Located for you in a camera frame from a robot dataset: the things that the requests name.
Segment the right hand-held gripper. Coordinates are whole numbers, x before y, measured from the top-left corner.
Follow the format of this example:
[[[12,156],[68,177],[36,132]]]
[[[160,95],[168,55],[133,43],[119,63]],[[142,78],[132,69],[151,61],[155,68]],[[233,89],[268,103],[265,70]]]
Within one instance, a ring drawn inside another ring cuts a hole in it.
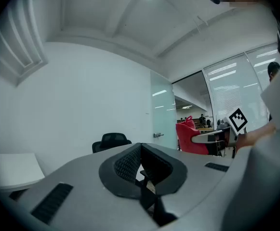
[[[193,143],[205,143],[210,155],[226,157],[227,150],[232,152],[231,158],[237,153],[236,143],[241,132],[246,133],[248,121],[242,110],[234,108],[230,114],[217,121],[217,130],[194,136]]]

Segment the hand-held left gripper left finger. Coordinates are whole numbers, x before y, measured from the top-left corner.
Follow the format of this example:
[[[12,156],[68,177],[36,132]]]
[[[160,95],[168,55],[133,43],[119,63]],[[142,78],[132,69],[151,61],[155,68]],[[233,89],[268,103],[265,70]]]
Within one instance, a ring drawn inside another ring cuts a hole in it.
[[[34,231],[154,231],[158,225],[138,200],[113,195],[99,178],[99,167],[109,157],[133,145],[85,155],[64,164],[28,189],[12,204],[16,217]],[[49,224],[31,211],[58,184],[73,186]]]

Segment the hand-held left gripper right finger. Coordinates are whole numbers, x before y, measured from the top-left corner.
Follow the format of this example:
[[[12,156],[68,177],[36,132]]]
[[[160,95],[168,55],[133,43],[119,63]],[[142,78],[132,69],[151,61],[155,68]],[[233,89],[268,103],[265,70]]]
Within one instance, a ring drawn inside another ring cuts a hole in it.
[[[225,175],[225,172],[205,165],[211,162],[229,167],[233,161],[232,158],[186,153],[153,143],[148,143],[148,146],[181,161],[187,167],[187,178],[180,189],[161,197],[165,211],[178,218],[204,200]]]

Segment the red cloth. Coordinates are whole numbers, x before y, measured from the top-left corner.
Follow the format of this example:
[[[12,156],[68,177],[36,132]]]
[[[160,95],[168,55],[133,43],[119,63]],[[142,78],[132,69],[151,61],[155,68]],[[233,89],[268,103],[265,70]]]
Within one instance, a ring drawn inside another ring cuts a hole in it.
[[[176,123],[175,127],[179,145],[183,152],[201,155],[209,154],[209,151],[204,143],[192,142],[192,138],[200,135],[200,131],[196,129],[191,115],[187,117],[185,121]]]

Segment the black mesh chair backrest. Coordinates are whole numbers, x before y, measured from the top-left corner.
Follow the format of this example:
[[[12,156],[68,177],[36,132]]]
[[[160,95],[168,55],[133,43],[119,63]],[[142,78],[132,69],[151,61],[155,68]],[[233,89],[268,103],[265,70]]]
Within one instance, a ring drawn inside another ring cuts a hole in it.
[[[114,147],[118,147],[118,146],[122,146],[122,145],[132,144],[132,142],[130,140],[127,140],[127,141],[119,142],[119,143],[116,143],[114,145],[111,145],[111,146],[108,146],[108,147],[105,147],[105,148],[102,148],[101,144],[102,144],[101,141],[97,141],[97,142],[94,142],[92,144],[93,153],[98,153],[98,152],[105,151],[105,150],[108,150],[108,149],[111,149],[111,148],[114,148]]]

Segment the person's right forearm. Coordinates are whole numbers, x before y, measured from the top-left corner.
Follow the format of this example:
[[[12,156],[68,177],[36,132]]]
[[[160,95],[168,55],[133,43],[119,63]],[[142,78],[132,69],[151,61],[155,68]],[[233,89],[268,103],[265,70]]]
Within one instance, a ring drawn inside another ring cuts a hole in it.
[[[253,146],[262,137],[271,135],[275,132],[276,127],[272,121],[268,122],[261,128],[240,134],[236,142],[237,151],[246,146]]]

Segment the frosted glass door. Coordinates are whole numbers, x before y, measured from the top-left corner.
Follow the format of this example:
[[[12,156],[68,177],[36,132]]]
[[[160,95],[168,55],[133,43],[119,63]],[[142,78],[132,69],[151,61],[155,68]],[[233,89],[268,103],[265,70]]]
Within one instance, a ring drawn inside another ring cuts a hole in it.
[[[176,150],[176,106],[172,83],[161,75],[151,72],[151,104],[153,134],[164,136],[153,138],[155,144]]]

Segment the glass partition with blinds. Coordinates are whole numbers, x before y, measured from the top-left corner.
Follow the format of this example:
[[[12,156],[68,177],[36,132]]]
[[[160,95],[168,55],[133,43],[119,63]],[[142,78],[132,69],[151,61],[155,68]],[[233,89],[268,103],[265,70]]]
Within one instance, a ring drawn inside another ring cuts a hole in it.
[[[246,51],[204,69],[213,101],[213,120],[217,121],[240,106],[248,120],[247,131],[268,122],[269,111],[261,93],[269,85],[267,67],[280,65],[277,44]]]

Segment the black mesh chair headrest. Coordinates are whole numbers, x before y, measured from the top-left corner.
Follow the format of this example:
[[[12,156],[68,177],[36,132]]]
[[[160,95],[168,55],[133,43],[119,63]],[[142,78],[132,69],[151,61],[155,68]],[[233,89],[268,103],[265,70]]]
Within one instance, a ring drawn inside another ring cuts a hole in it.
[[[102,136],[102,147],[116,147],[127,144],[128,140],[122,133],[106,133]]]

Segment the white square table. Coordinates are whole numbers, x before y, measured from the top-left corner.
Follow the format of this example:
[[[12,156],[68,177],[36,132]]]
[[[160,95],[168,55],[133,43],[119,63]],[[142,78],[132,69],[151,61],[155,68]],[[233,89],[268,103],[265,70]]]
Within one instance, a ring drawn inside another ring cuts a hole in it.
[[[0,153],[0,192],[27,189],[43,178],[34,153]]]

